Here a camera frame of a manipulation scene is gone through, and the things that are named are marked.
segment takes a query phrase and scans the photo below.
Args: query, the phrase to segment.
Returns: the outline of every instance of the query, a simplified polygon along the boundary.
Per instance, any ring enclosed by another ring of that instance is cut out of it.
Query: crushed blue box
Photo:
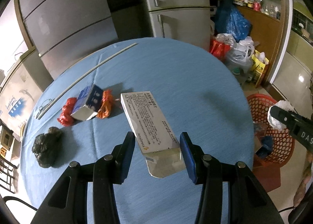
[[[95,85],[89,85],[80,91],[71,116],[76,120],[87,121],[97,115],[101,107],[103,90]]]

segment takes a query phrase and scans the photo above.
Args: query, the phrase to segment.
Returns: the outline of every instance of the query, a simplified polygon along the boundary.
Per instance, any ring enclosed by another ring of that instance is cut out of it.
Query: red plastic bag
[[[230,46],[217,40],[211,40],[209,52],[220,61],[225,60],[226,53],[230,50]]]
[[[62,113],[60,117],[57,118],[58,122],[63,126],[71,126],[74,123],[74,118],[71,117],[74,105],[77,101],[77,98],[69,98],[66,101],[66,104],[62,107]]]

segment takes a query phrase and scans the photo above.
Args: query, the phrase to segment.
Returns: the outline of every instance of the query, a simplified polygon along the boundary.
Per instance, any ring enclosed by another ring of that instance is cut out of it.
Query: white cloth
[[[294,111],[295,108],[290,104],[289,101],[286,100],[280,100],[278,101],[274,106],[280,107],[286,111]],[[273,129],[277,129],[282,131],[286,128],[286,125],[278,121],[277,119],[273,118],[270,114],[270,110],[272,107],[269,108],[269,111],[267,113],[267,120],[269,121],[269,124],[272,126]]]

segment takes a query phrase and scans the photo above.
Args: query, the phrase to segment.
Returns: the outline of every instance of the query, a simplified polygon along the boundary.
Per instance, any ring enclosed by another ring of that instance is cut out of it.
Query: blue cloth
[[[221,162],[253,162],[253,123],[239,83],[207,51],[171,39],[128,40],[101,49],[60,75],[36,104],[56,98],[81,75],[112,54],[137,42],[77,83],[40,119],[29,118],[22,140],[21,174],[30,201],[39,207],[70,161],[92,163],[111,153],[130,131],[123,111],[116,107],[107,119],[91,119],[63,128],[57,118],[67,98],[89,84],[121,93],[150,90],[175,135],[187,131],[192,142]],[[63,148],[54,167],[39,167],[31,148],[35,136],[50,126],[62,128]],[[127,179],[114,185],[121,223],[194,223],[201,194],[187,171],[158,179],[150,176],[136,143]],[[92,183],[88,190],[88,223],[93,223]],[[228,195],[224,185],[223,221],[227,223]]]
[[[256,152],[260,159],[265,159],[273,151],[273,136],[264,136],[261,138],[262,147]]]

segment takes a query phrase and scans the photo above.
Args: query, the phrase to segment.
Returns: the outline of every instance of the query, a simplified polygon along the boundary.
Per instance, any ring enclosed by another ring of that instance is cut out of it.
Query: yellow bag
[[[267,64],[262,63],[258,58],[256,58],[255,54],[260,54],[259,51],[255,50],[255,53],[251,56],[253,65],[251,67],[251,71],[253,72],[252,83],[255,85],[255,88],[259,87],[261,84],[266,71],[269,66],[269,60],[265,58]]]

